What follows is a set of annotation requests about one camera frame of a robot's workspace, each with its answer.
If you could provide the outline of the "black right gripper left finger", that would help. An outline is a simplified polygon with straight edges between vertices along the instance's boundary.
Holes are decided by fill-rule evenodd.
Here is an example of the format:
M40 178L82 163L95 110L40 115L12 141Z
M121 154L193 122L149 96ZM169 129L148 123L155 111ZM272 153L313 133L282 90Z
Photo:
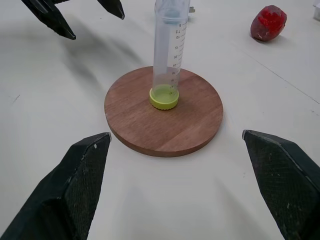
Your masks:
M74 143L38 183L0 240L87 240L111 140L103 132Z

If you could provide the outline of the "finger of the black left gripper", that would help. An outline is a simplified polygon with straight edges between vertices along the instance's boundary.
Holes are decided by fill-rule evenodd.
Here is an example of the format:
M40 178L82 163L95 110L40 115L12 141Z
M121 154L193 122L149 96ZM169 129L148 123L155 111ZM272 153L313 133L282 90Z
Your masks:
M69 0L21 0L37 19L52 29L58 35L75 40L76 35L71 30L65 18L56 7L57 4Z
M100 5L110 14L123 20L125 12L120 0L97 0Z

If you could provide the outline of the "red fruit model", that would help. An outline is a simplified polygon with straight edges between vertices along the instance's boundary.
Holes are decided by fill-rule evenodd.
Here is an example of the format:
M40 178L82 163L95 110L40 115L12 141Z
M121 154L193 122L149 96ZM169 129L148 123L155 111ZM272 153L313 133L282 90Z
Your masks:
M250 35L258 41L269 42L282 32L286 21L287 14L279 7L265 6L252 21Z

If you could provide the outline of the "round brown wooden base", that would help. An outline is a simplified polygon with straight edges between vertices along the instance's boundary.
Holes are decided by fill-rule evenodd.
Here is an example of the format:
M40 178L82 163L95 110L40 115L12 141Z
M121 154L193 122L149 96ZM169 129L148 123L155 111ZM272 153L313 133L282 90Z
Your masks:
M127 147L155 157L180 157L207 145L224 115L215 88L182 69L177 105L159 110L149 100L152 78L153 68L142 67L121 76L109 88L104 111L113 134Z

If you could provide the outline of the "clear graduated tube green cap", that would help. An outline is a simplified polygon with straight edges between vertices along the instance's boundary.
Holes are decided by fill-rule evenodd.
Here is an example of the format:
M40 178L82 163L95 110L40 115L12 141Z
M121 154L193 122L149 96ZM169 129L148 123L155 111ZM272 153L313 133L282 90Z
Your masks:
M153 80L150 103L159 110L174 108L184 53L191 0L156 0Z

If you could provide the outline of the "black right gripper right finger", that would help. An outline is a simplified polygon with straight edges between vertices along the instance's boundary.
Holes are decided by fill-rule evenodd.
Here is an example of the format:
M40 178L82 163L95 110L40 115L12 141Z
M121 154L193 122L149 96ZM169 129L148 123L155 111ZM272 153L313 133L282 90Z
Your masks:
M320 167L294 142L245 129L259 191L285 240L320 240Z

